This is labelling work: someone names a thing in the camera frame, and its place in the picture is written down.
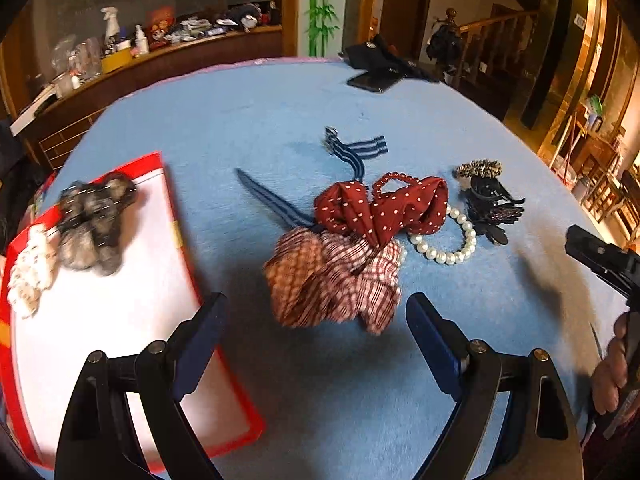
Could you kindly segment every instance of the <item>wooden banister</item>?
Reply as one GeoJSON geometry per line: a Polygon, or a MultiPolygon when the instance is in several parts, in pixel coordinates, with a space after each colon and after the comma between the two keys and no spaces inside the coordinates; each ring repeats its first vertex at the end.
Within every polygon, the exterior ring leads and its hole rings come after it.
{"type": "Polygon", "coordinates": [[[466,25],[462,25],[460,27],[460,34],[463,32],[468,32],[472,28],[480,28],[485,27],[486,25],[493,25],[494,23],[506,22],[511,18],[520,18],[531,16],[534,17],[538,14],[537,10],[521,10],[520,12],[512,12],[511,14],[504,14],[502,16],[494,16],[493,18],[487,18],[485,20],[478,20],[476,22],[467,23],[466,25]]]}
{"type": "Polygon", "coordinates": [[[502,70],[518,76],[524,35],[527,30],[532,30],[537,14],[536,10],[521,10],[459,27],[463,41],[462,56],[451,85],[459,88],[462,78],[476,85],[478,72],[492,76],[495,70],[502,70]]]}

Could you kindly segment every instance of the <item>green bamboo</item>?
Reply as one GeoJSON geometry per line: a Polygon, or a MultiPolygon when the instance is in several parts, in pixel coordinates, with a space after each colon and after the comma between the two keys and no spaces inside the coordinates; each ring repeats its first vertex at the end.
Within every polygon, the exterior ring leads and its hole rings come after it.
{"type": "Polygon", "coordinates": [[[309,55],[318,55],[318,39],[320,39],[320,55],[326,55],[326,48],[329,43],[329,37],[333,37],[336,30],[340,27],[330,25],[334,20],[338,20],[335,13],[335,7],[329,0],[321,0],[322,4],[318,5],[318,0],[309,0],[309,55]]]}

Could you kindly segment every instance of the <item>door frame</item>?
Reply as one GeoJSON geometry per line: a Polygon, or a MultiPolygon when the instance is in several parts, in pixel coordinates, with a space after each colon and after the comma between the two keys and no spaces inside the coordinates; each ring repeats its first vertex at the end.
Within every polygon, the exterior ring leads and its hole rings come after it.
{"type": "MultiPolygon", "coordinates": [[[[431,0],[424,0],[424,5],[421,14],[419,15],[420,20],[418,21],[417,28],[414,30],[414,38],[412,39],[412,47],[411,47],[411,56],[415,59],[420,58],[420,53],[422,51],[422,42],[424,41],[424,33],[427,28],[427,17],[429,15],[429,6],[431,0]]],[[[382,15],[385,10],[385,0],[382,0],[382,5],[380,7],[380,27],[382,28],[382,15]]]]}
{"type": "Polygon", "coordinates": [[[298,0],[282,0],[282,55],[298,55],[298,0]]]}

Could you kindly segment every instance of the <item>hand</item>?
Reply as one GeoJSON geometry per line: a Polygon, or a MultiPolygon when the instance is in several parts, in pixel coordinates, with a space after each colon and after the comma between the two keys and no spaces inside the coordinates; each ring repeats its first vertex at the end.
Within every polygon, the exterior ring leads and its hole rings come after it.
{"type": "MultiPolygon", "coordinates": [[[[607,356],[598,364],[591,376],[593,403],[596,411],[601,415],[616,411],[620,402],[618,389],[626,384],[626,314],[616,320],[613,333],[615,337],[607,347],[607,356]]],[[[628,421],[638,408],[640,408],[640,396],[636,397],[623,422],[628,421]]]]}

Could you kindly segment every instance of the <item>yellow box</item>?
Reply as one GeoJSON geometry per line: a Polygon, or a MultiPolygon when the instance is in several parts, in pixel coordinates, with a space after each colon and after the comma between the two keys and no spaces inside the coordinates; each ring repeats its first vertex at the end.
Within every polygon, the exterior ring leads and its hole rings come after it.
{"type": "Polygon", "coordinates": [[[102,60],[102,73],[108,74],[109,72],[113,72],[121,66],[125,66],[129,61],[131,61],[131,59],[130,48],[125,48],[124,50],[115,52],[114,54],[109,54],[102,60]]]}

